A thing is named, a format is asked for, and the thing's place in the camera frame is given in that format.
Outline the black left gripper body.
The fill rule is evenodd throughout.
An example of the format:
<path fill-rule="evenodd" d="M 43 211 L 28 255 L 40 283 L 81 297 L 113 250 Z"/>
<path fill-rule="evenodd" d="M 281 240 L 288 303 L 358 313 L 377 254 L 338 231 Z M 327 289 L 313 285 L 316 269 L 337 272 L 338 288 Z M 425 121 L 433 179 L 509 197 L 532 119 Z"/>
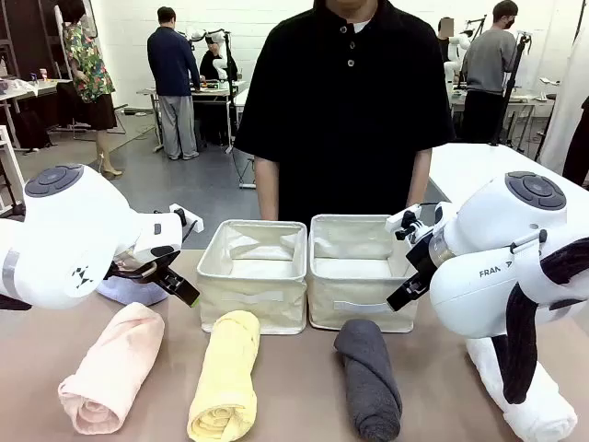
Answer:
<path fill-rule="evenodd" d="M 109 267 L 109 277 L 116 276 L 132 281 L 166 281 L 168 278 L 176 278 L 178 275 L 170 269 L 170 265 L 179 255 L 180 251 L 176 250 L 134 270 L 123 270 L 119 264 L 112 262 Z"/>

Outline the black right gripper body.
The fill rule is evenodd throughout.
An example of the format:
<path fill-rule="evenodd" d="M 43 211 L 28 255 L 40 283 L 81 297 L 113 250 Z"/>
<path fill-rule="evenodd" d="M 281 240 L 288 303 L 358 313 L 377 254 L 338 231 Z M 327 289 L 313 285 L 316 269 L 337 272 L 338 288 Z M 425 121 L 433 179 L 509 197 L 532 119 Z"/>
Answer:
<path fill-rule="evenodd" d="M 430 243 L 433 240 L 433 232 L 422 236 L 406 254 L 406 258 L 417 274 L 423 278 L 431 278 L 438 265 L 433 262 L 430 254 Z"/>

